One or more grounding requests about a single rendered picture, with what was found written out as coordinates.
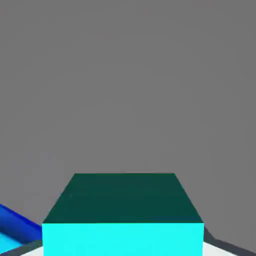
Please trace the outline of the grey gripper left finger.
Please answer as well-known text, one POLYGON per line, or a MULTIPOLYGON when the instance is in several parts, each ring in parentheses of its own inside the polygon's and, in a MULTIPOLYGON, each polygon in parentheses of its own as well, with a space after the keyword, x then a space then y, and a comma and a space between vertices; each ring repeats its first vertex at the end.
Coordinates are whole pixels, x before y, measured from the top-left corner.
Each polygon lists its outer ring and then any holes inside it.
POLYGON ((26 253, 30 253, 43 246, 42 240, 35 240, 33 242, 24 244, 15 249, 8 250, 6 252, 0 253, 0 256, 22 256, 26 253))

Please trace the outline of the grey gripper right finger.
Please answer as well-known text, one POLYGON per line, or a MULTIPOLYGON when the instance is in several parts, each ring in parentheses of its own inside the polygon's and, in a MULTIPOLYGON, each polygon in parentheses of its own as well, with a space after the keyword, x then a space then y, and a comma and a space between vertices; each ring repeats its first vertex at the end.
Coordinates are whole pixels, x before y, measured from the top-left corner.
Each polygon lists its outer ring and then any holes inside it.
POLYGON ((255 252, 214 238, 204 227, 202 256, 256 256, 255 252))

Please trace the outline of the small cyan cube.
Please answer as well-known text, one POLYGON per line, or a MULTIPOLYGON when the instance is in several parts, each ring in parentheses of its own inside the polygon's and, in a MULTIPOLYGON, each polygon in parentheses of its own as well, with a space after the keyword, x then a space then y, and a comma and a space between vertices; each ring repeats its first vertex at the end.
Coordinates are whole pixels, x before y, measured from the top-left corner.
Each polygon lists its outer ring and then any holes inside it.
POLYGON ((42 223, 43 256, 203 256, 174 173, 76 173, 42 223))

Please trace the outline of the small blue cube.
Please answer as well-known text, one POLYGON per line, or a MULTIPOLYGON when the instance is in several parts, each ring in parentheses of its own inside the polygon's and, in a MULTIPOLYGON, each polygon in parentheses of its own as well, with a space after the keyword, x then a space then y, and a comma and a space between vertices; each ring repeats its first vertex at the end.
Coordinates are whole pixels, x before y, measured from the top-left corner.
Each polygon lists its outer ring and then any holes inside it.
POLYGON ((36 240, 42 240, 42 226, 0 203, 0 254, 36 240))

